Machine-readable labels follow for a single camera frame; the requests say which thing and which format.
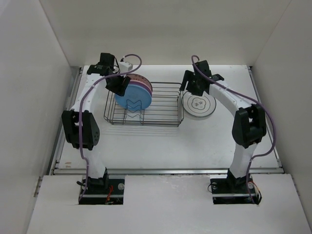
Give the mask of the white plate with flower outline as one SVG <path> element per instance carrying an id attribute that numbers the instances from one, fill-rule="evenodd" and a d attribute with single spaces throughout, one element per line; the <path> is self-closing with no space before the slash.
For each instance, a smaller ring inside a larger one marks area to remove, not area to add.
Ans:
<path id="1" fill-rule="evenodd" d="M 216 99 L 204 93 L 203 96 L 192 95 L 185 92 L 182 98 L 182 106 L 187 114 L 195 118 L 207 118 L 216 110 Z"/>

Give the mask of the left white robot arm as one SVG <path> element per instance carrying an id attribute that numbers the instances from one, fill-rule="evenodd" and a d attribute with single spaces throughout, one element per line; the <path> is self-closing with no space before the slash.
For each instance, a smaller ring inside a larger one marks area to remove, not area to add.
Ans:
<path id="1" fill-rule="evenodd" d="M 61 114 L 66 141 L 79 150 L 86 163 L 85 179 L 79 182 L 82 194 L 104 193 L 109 188 L 109 176 L 103 160 L 91 153 L 100 140 L 100 129 L 93 111 L 104 90 L 124 96 L 129 74 L 136 69 L 124 58 L 120 61 L 110 53 L 101 53 L 97 64 L 86 72 L 85 85 L 75 104 Z"/>

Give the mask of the blue plate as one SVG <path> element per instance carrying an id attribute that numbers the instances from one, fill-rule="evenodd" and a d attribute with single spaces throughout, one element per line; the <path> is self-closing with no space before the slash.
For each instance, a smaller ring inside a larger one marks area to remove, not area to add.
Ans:
<path id="1" fill-rule="evenodd" d="M 115 94 L 115 100 L 119 106 L 129 111 L 145 110 L 152 103 L 152 96 L 146 88 L 130 84 L 125 90 L 124 96 Z"/>

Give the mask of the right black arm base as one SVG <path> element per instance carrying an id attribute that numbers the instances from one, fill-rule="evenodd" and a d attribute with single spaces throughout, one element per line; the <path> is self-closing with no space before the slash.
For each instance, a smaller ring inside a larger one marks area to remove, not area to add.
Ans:
<path id="1" fill-rule="evenodd" d="M 214 205 L 256 204 L 262 201 L 262 194 L 253 181 L 232 188 L 226 178 L 211 178 L 210 185 Z"/>

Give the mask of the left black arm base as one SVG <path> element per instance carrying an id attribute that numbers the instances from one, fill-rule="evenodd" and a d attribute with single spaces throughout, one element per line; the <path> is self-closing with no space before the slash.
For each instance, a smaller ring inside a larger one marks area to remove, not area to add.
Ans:
<path id="1" fill-rule="evenodd" d="M 95 187 L 91 189 L 91 182 L 88 182 L 88 189 L 83 194 L 85 179 L 77 181 L 80 186 L 78 203 L 79 205 L 122 205 L 124 199 L 125 179 L 111 178 L 108 180 L 107 188 Z"/>

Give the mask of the grey wire dish rack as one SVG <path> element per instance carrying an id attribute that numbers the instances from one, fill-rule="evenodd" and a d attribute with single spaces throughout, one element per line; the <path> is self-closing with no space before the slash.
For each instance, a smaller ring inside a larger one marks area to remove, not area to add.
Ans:
<path id="1" fill-rule="evenodd" d="M 108 92 L 104 119 L 114 125 L 178 127 L 184 120 L 183 92 L 177 82 L 152 82 L 152 103 L 145 110 L 129 111 Z"/>

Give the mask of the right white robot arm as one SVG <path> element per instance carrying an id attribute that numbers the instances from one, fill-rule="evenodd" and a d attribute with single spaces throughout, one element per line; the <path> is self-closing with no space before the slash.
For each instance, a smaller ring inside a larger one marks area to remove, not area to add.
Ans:
<path id="1" fill-rule="evenodd" d="M 194 64 L 193 71 L 185 71 L 180 90 L 187 90 L 198 97 L 207 93 L 234 117 L 232 137 L 235 151 L 225 186 L 227 193 L 246 194 L 249 191 L 250 162 L 267 132 L 264 109 L 254 100 L 232 90 L 221 75 L 213 75 L 207 61 L 199 61 Z"/>

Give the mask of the purple plate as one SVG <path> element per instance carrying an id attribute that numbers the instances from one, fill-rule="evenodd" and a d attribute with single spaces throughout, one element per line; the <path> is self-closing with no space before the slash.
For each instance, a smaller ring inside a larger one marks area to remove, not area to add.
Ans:
<path id="1" fill-rule="evenodd" d="M 139 80 L 130 80 L 130 82 L 129 82 L 129 84 L 132 84 L 132 85 L 137 85 L 137 86 L 140 86 L 140 87 L 142 87 L 142 88 L 145 88 L 148 92 L 149 92 L 149 94 L 150 95 L 152 95 L 152 88 L 151 88 L 151 86 L 150 85 L 147 85 L 146 83 L 144 83 L 144 82 L 141 82 L 141 81 L 139 81 Z"/>

